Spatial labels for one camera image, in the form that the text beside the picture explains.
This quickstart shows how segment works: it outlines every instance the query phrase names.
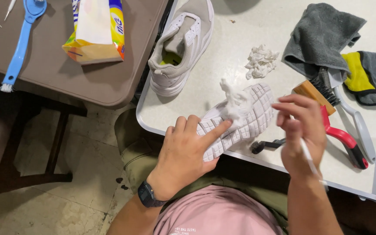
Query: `black wristwatch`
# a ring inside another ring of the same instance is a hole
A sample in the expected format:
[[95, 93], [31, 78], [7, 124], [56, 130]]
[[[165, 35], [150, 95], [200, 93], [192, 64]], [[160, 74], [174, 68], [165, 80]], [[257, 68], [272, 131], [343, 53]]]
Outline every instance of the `black wristwatch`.
[[163, 206], [167, 202], [156, 200], [152, 187], [146, 181], [143, 181], [142, 184], [140, 184], [138, 195], [142, 204], [148, 208]]

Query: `sneaker sole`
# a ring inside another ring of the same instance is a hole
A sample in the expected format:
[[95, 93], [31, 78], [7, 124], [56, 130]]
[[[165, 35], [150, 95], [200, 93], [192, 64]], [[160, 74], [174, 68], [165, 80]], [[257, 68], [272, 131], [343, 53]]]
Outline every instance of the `sneaker sole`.
[[[212, 161], [222, 155], [233, 144], [258, 136], [269, 126], [274, 111], [271, 104], [274, 102], [271, 88], [265, 83], [258, 83], [250, 86], [245, 91], [249, 91], [253, 97], [253, 109], [248, 113], [244, 126], [232, 131], [225, 132], [206, 150], [203, 156], [204, 161]], [[204, 136], [210, 132], [220, 122], [224, 121], [222, 117], [203, 118], [197, 126], [197, 134]]]
[[[209, 3], [209, 6], [212, 8], [213, 7], [213, 4], [211, 3], [210, 0], [207, 0], [207, 2]], [[186, 73], [186, 75], [184, 76], [184, 78], [182, 79], [182, 81], [174, 86], [174, 87], [163, 87], [163, 86], [160, 86], [158, 85], [157, 83], [155, 83], [153, 81], [153, 78], [151, 77], [150, 78], [150, 84], [151, 84], [151, 88], [152, 90], [160, 95], [160, 96], [165, 96], [165, 97], [171, 97], [171, 96], [175, 96], [177, 94], [179, 94], [181, 91], [182, 91], [182, 88], [184, 88], [185, 86], [185, 83], [187, 82], [188, 78], [189, 78], [189, 74], [191, 73], [191, 70], [193, 69], [193, 67], [196, 65], [196, 63], [198, 62], [198, 60], [200, 59], [200, 57], [203, 55], [203, 53], [206, 51], [208, 45], [210, 44], [211, 40], [212, 40], [212, 35], [213, 35], [213, 30], [214, 30], [214, 8], [213, 10], [211, 11], [213, 14], [212, 14], [212, 18], [211, 18], [211, 33], [206, 41], [206, 44], [204, 46], [204, 48], [201, 50], [201, 53], [197, 56], [197, 58], [195, 59], [194, 63], [191, 65], [191, 67], [188, 69], [188, 72]]]

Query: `shoe tongue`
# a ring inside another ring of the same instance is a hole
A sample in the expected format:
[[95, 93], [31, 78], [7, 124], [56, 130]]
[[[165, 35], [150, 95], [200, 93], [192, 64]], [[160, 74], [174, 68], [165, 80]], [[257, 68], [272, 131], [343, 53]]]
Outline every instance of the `shoe tongue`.
[[185, 17], [184, 22], [182, 23], [178, 32], [163, 43], [164, 50], [167, 52], [173, 52], [182, 58], [185, 52], [185, 34], [191, 29], [191, 26], [194, 23], [195, 19]]

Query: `man's left hand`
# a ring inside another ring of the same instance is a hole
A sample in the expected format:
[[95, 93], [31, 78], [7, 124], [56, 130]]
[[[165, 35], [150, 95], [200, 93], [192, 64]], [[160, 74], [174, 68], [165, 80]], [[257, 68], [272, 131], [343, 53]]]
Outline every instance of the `man's left hand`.
[[190, 115], [188, 120], [178, 117], [175, 127], [166, 130], [158, 163], [147, 178], [157, 200], [170, 200], [183, 187], [216, 167], [218, 158], [204, 162], [203, 155], [233, 121], [221, 122], [206, 135], [199, 136], [197, 125], [200, 121], [195, 115]]

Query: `tiled floor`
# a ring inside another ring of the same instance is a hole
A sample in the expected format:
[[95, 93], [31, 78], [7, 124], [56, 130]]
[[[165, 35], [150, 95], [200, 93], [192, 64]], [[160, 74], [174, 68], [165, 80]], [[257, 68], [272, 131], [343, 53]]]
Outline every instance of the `tiled floor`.
[[[0, 194], [0, 235], [105, 235], [132, 196], [114, 134], [119, 110], [88, 104], [88, 116], [71, 115], [55, 172], [72, 171], [71, 183], [52, 183]], [[43, 110], [24, 132], [15, 164], [22, 175], [43, 173], [59, 113]], [[123, 178], [118, 184], [117, 178]]]

